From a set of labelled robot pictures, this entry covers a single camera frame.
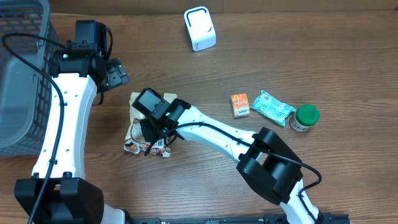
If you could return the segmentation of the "red white snack bar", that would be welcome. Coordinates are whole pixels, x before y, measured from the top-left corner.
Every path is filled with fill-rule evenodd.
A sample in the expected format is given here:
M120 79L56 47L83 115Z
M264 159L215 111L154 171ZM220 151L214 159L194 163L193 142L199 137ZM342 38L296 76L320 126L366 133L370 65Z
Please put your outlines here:
M158 141L154 144L154 146L157 147L157 148L164 148L164 147L165 147L164 139L158 140Z

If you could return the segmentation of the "white brown snack wrapper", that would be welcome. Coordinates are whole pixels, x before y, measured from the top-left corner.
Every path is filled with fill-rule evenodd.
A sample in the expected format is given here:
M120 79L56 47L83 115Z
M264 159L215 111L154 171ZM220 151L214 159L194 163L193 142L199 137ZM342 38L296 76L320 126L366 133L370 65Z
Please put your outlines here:
M125 140L124 140L124 150L127 152L131 152L133 154L139 154L140 152L145 152L149 147L150 142L146 142L142 132L141 126L139 124L140 120L146 119L147 117L139 112L132 106L132 103L139 96L138 92L132 92L129 100L130 109L129 109L129 117L130 117L130 126L128 128ZM171 146L167 146L169 139L166 138L164 140L165 147L157 148L154 145L150 149L150 154L156 155L163 158L169 158L172 153Z

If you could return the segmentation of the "orange snack packet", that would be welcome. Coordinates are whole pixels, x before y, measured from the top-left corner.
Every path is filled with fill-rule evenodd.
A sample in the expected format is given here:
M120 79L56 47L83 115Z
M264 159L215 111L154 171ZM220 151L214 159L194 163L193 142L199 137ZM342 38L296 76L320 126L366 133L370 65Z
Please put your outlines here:
M231 106L234 118L242 118L250 114L248 97L245 93L231 95Z

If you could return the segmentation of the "teal wipes packet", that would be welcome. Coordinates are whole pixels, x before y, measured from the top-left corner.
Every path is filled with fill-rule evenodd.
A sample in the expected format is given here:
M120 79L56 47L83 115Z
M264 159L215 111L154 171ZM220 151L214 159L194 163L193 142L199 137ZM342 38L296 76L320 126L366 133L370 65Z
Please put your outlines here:
M289 115L296 112L293 106L279 101L264 90L262 90L261 94L254 100L251 108L280 126L285 126L286 119Z

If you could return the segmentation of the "green lid glass jar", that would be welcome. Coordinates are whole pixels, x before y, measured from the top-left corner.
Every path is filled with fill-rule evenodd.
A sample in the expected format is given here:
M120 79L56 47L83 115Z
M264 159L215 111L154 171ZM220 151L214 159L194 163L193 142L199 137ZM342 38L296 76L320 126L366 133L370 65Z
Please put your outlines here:
M320 112L314 105L302 105L290 118L290 126L298 132L306 132L320 119Z

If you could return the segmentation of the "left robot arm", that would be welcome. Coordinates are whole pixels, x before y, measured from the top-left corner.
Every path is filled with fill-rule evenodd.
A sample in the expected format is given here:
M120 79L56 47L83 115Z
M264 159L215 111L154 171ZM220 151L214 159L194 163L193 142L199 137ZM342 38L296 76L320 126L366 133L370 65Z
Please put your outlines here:
M86 180L84 148L96 97L129 81L113 36L104 24L80 20L75 40L59 45L44 73L52 100L44 143L29 179L17 180L14 195L30 223L128 223L129 214L104 202Z

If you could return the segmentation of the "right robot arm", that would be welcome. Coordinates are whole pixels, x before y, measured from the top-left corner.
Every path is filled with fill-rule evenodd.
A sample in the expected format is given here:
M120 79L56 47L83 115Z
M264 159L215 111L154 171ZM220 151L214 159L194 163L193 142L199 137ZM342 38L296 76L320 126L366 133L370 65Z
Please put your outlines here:
M131 105L146 117L151 144L180 138L210 147L235 161L248 186L281 206L289 223L323 222L323 214L305 192L319 182L305 185L301 169L319 172L304 164L272 130L256 133L228 126L181 99L168 102L151 88L143 89Z

